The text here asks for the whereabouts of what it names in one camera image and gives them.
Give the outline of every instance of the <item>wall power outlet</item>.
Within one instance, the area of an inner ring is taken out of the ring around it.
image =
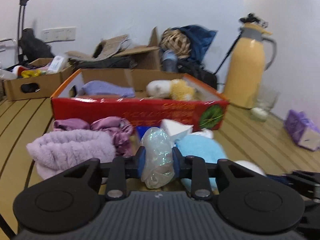
[[[76,39],[76,27],[54,28],[41,31],[41,40],[52,41],[74,41]]]

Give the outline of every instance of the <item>box handle hole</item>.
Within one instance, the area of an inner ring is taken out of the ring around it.
[[[74,98],[77,95],[77,89],[76,86],[73,86],[70,90],[69,90],[69,97]]]
[[[25,94],[27,93],[35,93],[40,90],[40,87],[37,83],[27,83],[21,85],[21,91]]]

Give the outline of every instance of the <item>wooden floor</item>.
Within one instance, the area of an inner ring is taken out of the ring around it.
[[[41,181],[26,144],[51,129],[49,99],[0,102],[0,213],[15,231],[14,198],[25,187]],[[296,147],[283,130],[282,122],[273,116],[260,123],[251,120],[247,110],[229,106],[222,127],[214,132],[214,139],[231,160],[254,162],[266,173],[282,174],[294,169],[320,172],[320,152]],[[128,187],[146,190],[139,180],[131,180]],[[172,182],[162,190],[180,188],[179,183]],[[0,239],[7,239],[1,230]]]

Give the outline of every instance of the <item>clear plastic bag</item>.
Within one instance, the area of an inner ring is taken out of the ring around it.
[[[169,136],[158,127],[149,128],[141,139],[146,148],[146,161],[141,181],[148,188],[166,185],[174,176],[172,144]]]

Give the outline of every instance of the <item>thermos handle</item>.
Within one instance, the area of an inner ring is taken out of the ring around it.
[[[267,38],[267,37],[262,37],[262,40],[263,40],[263,41],[269,41],[269,42],[272,43],[272,57],[271,57],[270,62],[268,62],[268,63],[266,64],[265,70],[267,70],[267,69],[271,66],[271,64],[274,62],[274,60],[275,60],[275,58],[276,58],[276,55],[277,55],[277,43],[276,43],[275,40],[270,39],[270,38]]]

